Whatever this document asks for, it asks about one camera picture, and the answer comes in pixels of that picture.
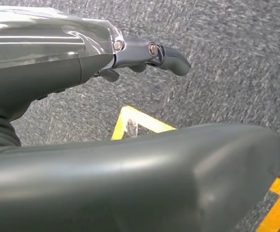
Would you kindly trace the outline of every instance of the yellow painted line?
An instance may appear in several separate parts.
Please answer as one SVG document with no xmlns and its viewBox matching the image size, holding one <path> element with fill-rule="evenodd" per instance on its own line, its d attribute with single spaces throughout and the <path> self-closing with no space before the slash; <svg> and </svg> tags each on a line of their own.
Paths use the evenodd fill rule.
<svg viewBox="0 0 280 232">
<path fill-rule="evenodd" d="M 112 135 L 111 140 L 120 140 L 123 138 L 124 135 L 124 128 L 123 128 L 123 120 L 122 120 L 122 111 L 123 109 L 121 109 L 121 112 L 119 115 L 119 118 L 116 122 L 115 127 L 114 128 L 113 134 Z"/>
<path fill-rule="evenodd" d="M 128 119 L 131 119 L 132 121 L 135 121 L 139 125 L 155 133 L 176 130 L 176 128 L 167 125 L 134 107 L 125 106 L 121 109 L 111 140 L 122 139 L 125 131 Z"/>
<path fill-rule="evenodd" d="M 257 232 L 278 232 L 280 230 L 280 179 L 277 178 L 270 188 L 270 191 L 279 195 L 279 198 L 257 228 Z"/>
<path fill-rule="evenodd" d="M 155 133 L 176 130 L 176 128 L 158 121 L 131 106 L 125 106 L 121 109 L 112 140 L 123 138 L 128 119 L 131 119 Z M 279 198 L 260 223 L 257 229 L 257 232 L 278 232 L 280 230 L 280 178 L 277 178 L 269 190 L 278 194 Z"/>
</svg>

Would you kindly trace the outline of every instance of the speckled gray surface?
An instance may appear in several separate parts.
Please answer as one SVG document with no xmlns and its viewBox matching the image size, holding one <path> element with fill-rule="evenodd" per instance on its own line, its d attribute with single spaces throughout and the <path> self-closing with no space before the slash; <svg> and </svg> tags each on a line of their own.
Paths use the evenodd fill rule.
<svg viewBox="0 0 280 232">
<path fill-rule="evenodd" d="M 108 19 L 125 33 L 179 48 L 186 77 L 120 71 L 109 84 L 34 102 L 14 122 L 25 145 L 109 139 L 121 107 L 131 105 L 174 127 L 248 122 L 280 133 L 280 0 L 0 0 Z M 236 231 L 254 231 L 276 200 L 268 194 Z"/>
</svg>

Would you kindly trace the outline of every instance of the transparent plastic film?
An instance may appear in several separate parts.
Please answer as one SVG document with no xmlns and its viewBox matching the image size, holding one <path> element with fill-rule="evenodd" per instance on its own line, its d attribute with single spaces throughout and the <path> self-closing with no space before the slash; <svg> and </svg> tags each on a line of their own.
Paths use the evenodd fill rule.
<svg viewBox="0 0 280 232">
<path fill-rule="evenodd" d="M 115 54 L 122 32 L 109 21 L 52 8 L 0 6 L 0 68 Z"/>
</svg>

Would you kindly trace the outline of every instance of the bolt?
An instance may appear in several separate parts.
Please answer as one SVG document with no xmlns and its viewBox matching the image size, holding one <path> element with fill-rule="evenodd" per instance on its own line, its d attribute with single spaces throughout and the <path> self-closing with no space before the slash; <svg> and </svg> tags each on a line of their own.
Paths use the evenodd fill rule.
<svg viewBox="0 0 280 232">
<path fill-rule="evenodd" d="M 120 51 L 123 48 L 123 42 L 120 40 L 115 41 L 113 45 L 115 51 Z"/>
<path fill-rule="evenodd" d="M 155 43 L 150 43 L 149 45 L 149 52 L 152 57 L 157 55 L 157 46 Z"/>
</svg>

